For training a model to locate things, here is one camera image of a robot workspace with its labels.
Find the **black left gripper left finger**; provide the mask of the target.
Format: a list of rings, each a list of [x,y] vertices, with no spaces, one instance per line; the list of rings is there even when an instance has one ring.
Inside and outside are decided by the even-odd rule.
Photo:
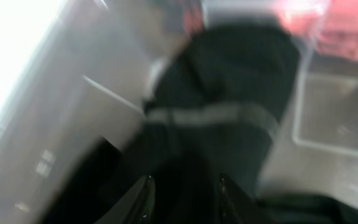
[[[147,224],[152,223],[155,208],[155,180],[142,176],[94,224]]]

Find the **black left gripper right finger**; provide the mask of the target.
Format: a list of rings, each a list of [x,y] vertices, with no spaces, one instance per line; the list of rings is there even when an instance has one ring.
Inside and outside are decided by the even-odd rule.
[[[261,209],[226,174],[219,176],[219,211],[221,223],[263,224]]]

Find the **black jeans with zipper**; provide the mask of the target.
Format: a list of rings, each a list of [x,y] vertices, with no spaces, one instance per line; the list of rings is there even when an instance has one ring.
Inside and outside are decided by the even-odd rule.
[[[358,209],[325,195],[274,195],[257,204],[275,223],[358,224]]]

